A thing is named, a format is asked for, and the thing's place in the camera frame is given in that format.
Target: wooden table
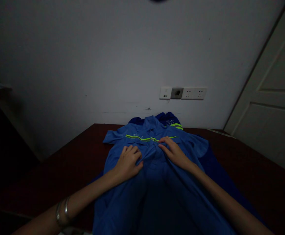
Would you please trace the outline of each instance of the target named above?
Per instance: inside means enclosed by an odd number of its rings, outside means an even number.
[[[0,193],[0,210],[35,217],[87,185],[104,168],[112,145],[102,141],[122,125],[94,124],[19,182]],[[285,170],[240,141],[206,129],[184,128],[209,140],[212,150],[242,194],[276,234],[285,234]],[[73,226],[92,230],[90,204]]]

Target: silver bracelet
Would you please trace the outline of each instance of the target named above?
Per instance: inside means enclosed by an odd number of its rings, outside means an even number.
[[[60,220],[60,207],[61,207],[62,201],[60,201],[57,205],[56,208],[56,222],[58,224],[58,226],[63,227],[64,225],[62,224],[61,220]]]
[[[70,199],[70,197],[68,196],[67,198],[66,198],[66,201],[65,201],[65,215],[66,215],[66,218],[67,218],[67,220],[68,221],[70,221],[71,220],[71,218],[68,216],[68,209],[67,209],[67,204],[68,204],[68,200]]]

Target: wall socket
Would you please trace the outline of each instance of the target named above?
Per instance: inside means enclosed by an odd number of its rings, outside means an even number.
[[[203,100],[206,93],[206,87],[184,87],[182,100]]]

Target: blue shirt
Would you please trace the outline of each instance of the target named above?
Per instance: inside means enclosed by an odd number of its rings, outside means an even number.
[[[95,202],[96,234],[234,234],[213,200],[197,180],[174,165],[158,147],[169,136],[203,171],[198,158],[208,141],[147,117],[142,126],[127,124],[109,131],[104,143],[115,144],[104,173],[117,163],[124,146],[138,146],[144,167],[139,174],[111,189]]]

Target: white door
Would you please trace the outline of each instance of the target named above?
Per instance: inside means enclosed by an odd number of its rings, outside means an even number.
[[[285,168],[285,12],[224,130]]]

